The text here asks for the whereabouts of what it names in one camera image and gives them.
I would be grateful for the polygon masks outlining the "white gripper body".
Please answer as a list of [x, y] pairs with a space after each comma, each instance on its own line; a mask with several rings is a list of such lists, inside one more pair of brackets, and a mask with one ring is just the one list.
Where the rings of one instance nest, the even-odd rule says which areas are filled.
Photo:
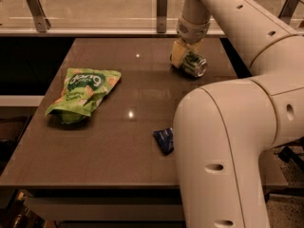
[[177, 23], [177, 34], [185, 43], [194, 45], [205, 37], [209, 27], [210, 22], [193, 24], [181, 17]]

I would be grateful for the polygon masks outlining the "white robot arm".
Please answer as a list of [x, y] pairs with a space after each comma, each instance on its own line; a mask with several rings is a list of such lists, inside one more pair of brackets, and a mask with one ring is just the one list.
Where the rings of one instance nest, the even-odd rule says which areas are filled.
[[258, 160], [304, 123], [304, 37], [253, 0], [187, 0], [215, 18], [251, 75], [203, 85], [179, 103], [174, 147], [187, 228], [270, 228]]

